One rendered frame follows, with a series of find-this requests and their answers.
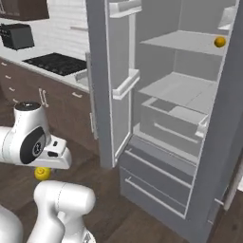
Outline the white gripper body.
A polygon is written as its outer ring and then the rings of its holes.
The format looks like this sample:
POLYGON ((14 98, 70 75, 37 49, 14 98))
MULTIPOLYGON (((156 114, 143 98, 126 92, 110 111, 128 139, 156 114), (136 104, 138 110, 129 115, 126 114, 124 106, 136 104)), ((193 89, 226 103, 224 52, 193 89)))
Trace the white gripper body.
POLYGON ((34 167, 47 167, 53 169, 69 169, 72 164, 71 153, 68 148, 59 155, 52 151, 44 151, 30 165, 34 167))

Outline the yellow lemon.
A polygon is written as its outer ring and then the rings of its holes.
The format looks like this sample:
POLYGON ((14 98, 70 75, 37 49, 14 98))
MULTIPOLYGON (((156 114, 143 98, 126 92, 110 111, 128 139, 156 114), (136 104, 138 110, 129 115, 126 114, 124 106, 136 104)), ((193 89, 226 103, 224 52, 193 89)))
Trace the yellow lemon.
POLYGON ((34 176, 38 180, 47 180, 50 178, 51 169, 47 167, 36 167, 34 170, 34 176))
POLYGON ((226 45, 226 38, 223 36, 218 36, 215 38, 216 47, 224 47, 226 45))

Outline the brown base cabinet run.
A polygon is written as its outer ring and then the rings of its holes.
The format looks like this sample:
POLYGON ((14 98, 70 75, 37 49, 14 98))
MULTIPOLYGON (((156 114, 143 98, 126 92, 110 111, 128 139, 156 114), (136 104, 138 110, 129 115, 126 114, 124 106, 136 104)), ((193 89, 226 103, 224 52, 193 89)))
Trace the brown base cabinet run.
POLYGON ((99 144, 91 132, 90 97, 87 93, 3 58, 0 58, 0 85, 11 103, 40 103, 51 127, 99 154, 99 144))

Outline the grey fridge door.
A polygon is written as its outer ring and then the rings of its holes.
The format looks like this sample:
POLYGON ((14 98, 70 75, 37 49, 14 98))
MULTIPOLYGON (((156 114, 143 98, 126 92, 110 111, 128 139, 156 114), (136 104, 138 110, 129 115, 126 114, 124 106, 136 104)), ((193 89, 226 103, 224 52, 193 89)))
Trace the grey fridge door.
POLYGON ((113 90, 135 68, 136 14, 111 18, 109 4, 127 0, 86 0, 96 124, 103 168, 116 166, 132 135, 132 90, 122 100, 113 90))
POLYGON ((237 13, 196 173, 190 243, 206 243, 243 150, 243 0, 237 13))

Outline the grey freezer drawer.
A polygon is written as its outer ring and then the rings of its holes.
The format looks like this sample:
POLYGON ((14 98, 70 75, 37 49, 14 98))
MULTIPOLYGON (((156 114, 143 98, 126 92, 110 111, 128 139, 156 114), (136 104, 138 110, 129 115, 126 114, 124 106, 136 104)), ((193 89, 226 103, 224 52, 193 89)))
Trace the grey freezer drawer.
POLYGON ((120 156, 120 166, 185 204, 193 177, 171 164, 128 145, 120 156))
POLYGON ((121 194, 142 207, 148 214, 158 217, 159 214, 170 212, 181 218, 184 217, 186 206, 180 201, 134 176, 124 168, 120 169, 120 175, 121 194))

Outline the black hob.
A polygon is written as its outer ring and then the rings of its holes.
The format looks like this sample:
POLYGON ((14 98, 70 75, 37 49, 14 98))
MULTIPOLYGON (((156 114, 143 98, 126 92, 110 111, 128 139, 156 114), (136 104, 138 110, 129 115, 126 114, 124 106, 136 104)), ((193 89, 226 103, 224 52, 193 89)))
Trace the black hob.
POLYGON ((61 76, 79 72, 86 73, 86 61, 56 52, 26 59, 24 63, 40 67, 61 76))

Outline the white door bin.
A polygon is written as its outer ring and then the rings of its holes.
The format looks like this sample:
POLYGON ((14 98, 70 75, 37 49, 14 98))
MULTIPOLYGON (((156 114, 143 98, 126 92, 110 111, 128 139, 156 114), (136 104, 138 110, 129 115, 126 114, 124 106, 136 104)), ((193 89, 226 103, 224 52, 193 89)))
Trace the white door bin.
POLYGON ((232 26, 236 13, 236 6, 227 7, 223 10, 221 20, 218 24, 218 29, 229 30, 232 26))
POLYGON ((138 69, 130 68, 128 77, 118 88, 113 90, 113 98, 115 100, 122 100, 139 80, 140 71, 138 69))
POLYGON ((142 10, 141 0, 127 0, 109 4, 110 17, 122 18, 142 10))

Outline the white crisper drawer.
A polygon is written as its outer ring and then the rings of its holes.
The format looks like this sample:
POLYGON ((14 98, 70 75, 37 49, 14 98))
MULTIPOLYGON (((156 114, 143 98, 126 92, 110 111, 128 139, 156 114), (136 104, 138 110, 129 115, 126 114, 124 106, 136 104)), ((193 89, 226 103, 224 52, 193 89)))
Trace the white crisper drawer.
POLYGON ((196 134, 206 114, 164 100, 150 98, 140 107, 140 131, 197 156, 202 137, 196 134))

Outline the black toaster oven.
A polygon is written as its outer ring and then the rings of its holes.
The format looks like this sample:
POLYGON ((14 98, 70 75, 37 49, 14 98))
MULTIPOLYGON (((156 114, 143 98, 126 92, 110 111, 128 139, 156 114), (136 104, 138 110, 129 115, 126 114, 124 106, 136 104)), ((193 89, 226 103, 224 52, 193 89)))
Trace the black toaster oven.
POLYGON ((19 50, 33 47, 34 41, 30 25, 10 24, 0 25, 0 37, 5 47, 19 50))

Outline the grey fridge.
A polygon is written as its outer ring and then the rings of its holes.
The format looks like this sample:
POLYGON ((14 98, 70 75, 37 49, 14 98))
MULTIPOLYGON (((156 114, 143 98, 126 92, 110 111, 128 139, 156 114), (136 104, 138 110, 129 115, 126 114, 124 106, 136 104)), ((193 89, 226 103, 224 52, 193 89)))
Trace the grey fridge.
POLYGON ((140 71, 140 80, 132 90, 132 135, 126 147, 132 145, 193 177, 190 193, 184 204, 186 206, 184 217, 170 212, 156 217, 188 242, 191 224, 187 214, 215 102, 211 111, 206 114, 207 118, 197 129, 196 134, 202 137, 202 143, 198 155, 194 156, 140 131, 140 107, 145 101, 155 98, 140 93, 140 90, 172 72, 217 82, 218 89, 234 20, 229 30, 218 29, 218 24, 225 8, 236 6, 237 12, 237 3, 238 0, 141 0, 142 10, 136 14, 134 62, 135 68, 140 71), (217 56, 142 43, 177 30, 225 37, 224 55, 217 56))

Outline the white fridge shelf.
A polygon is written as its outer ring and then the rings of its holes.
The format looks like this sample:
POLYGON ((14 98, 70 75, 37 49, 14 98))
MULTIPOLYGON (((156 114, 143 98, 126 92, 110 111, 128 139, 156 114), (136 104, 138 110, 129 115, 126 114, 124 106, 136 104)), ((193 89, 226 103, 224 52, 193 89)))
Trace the white fridge shelf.
POLYGON ((226 45, 215 45, 216 34, 177 30, 168 34, 142 41, 143 44, 156 47, 169 47, 177 50, 223 56, 226 45))
POLYGON ((217 82, 172 72, 142 88, 140 93, 208 114, 216 91, 217 82))

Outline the brown wall cupboard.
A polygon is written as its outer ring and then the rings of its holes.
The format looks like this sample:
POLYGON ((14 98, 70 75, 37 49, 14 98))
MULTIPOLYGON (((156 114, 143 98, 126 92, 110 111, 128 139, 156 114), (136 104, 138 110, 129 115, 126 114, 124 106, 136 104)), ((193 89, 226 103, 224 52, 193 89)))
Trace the brown wall cupboard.
POLYGON ((0 0, 0 18, 20 21, 48 19, 47 0, 0 0))

